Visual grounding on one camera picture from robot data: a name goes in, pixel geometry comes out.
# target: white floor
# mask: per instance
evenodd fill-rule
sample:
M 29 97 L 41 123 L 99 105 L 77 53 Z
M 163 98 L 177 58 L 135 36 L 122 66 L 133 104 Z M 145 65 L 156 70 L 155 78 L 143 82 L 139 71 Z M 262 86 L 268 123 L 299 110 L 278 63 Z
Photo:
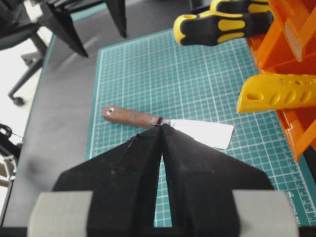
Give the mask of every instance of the white floor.
M 38 34 L 47 44 L 49 43 L 51 32 L 48 29 L 41 28 Z M 11 127 L 13 133 L 19 136 L 24 135 L 41 70 L 37 71 L 15 94 L 24 99 L 25 104 L 23 106 L 16 106 L 7 94 L 27 70 L 21 55 L 30 52 L 36 52 L 36 48 L 30 39 L 13 48 L 0 51 L 0 123 Z M 12 135 L 10 140 L 16 144 L 21 141 L 21 138 Z M 6 187 L 0 186 L 0 210 L 6 191 Z

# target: screwdriver handle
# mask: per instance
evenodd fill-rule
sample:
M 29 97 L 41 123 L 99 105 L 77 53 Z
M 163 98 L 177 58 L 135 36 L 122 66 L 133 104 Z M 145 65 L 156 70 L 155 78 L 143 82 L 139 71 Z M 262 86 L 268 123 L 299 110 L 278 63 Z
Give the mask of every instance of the screwdriver handle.
M 178 44 L 215 46 L 235 38 L 264 34 L 273 22 L 270 11 L 229 14 L 205 11 L 198 15 L 181 15 L 173 25 Z
M 108 105 L 102 111 L 105 120 L 149 129 L 160 124 L 161 118 L 138 111 L 124 109 L 115 105 Z
M 267 0 L 212 0 L 210 10 L 232 14 L 271 11 Z

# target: yellow and black handle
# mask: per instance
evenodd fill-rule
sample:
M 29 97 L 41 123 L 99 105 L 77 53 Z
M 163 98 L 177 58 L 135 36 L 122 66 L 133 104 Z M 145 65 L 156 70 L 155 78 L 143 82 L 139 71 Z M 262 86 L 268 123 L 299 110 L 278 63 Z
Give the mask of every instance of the yellow and black handle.
M 209 9 L 224 13 L 261 13 L 271 10 L 267 0 L 212 0 Z
M 266 0 L 213 0 L 208 11 L 179 16 L 173 31 L 181 45 L 215 46 L 266 33 L 272 22 L 273 14 Z
M 228 14 L 205 11 L 199 15 L 181 15 L 174 22 L 176 41 L 181 45 L 217 44 L 241 37 L 266 33 L 273 22 L 270 11 Z

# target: chair caster wheel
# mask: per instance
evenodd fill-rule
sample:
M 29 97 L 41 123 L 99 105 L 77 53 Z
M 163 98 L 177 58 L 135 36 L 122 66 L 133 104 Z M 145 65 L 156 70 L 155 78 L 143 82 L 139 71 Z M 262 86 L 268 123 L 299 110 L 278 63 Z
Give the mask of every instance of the chair caster wheel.
M 21 105 L 24 105 L 24 100 L 21 97 L 15 97 L 13 99 L 13 103 L 17 106 L 21 106 Z

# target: handle rivet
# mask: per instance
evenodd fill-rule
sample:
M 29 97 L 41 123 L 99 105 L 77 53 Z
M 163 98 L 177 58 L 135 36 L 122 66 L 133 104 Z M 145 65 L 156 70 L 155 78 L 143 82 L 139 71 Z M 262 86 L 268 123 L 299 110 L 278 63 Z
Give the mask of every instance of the handle rivet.
M 114 112 L 114 108 L 113 107 L 110 107 L 108 110 L 107 110 L 107 115 L 111 115 L 113 114 Z

